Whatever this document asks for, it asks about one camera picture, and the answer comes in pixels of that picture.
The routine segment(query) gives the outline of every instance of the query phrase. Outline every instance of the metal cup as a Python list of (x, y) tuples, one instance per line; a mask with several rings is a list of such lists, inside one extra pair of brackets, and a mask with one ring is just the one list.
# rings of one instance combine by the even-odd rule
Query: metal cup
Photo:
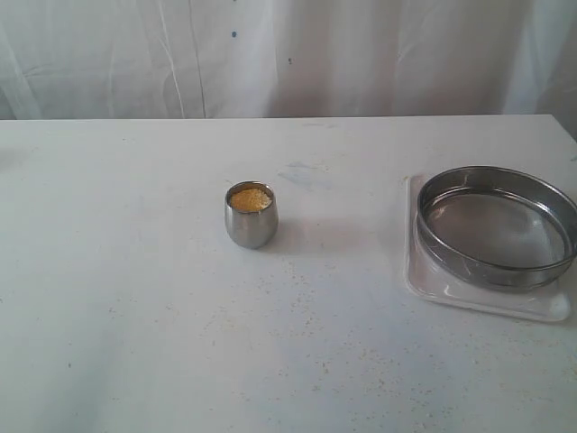
[[(231, 206), (231, 198), (245, 189), (260, 189), (269, 196), (270, 204), (255, 212), (235, 209)], [(231, 239), (244, 248), (256, 249), (268, 243), (279, 227), (279, 212), (272, 188), (255, 181), (241, 182), (231, 187), (224, 198), (224, 224)]]

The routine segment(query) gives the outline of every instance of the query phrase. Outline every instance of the yellow powder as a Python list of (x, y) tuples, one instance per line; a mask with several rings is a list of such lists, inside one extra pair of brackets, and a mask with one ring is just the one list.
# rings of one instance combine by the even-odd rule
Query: yellow powder
[(258, 212), (270, 204), (270, 197), (258, 188), (245, 189), (231, 197), (231, 206), (242, 212)]

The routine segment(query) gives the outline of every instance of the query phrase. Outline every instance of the white curtain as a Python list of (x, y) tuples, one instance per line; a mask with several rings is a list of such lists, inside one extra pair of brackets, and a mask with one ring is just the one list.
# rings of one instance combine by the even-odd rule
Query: white curtain
[(0, 118), (553, 113), (576, 0), (0, 0)]

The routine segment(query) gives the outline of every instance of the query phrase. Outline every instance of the table surface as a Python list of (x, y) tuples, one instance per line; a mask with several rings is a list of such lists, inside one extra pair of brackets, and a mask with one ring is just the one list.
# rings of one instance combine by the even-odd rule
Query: table surface
[[(406, 288), (405, 180), (469, 164), (577, 198), (547, 115), (0, 123), (0, 430), (574, 431), (575, 316)], [(260, 251), (241, 180), (277, 195)]]

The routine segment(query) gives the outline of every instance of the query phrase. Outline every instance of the white plastic tray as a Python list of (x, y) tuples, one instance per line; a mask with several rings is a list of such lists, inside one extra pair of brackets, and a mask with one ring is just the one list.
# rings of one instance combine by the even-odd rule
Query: white plastic tray
[(442, 269), (419, 243), (416, 233), (417, 195), (431, 176), (418, 175), (407, 184), (405, 276), (408, 289), (420, 298), (513, 318), (559, 322), (571, 315), (571, 303), (559, 281), (529, 293), (511, 294), (482, 289)]

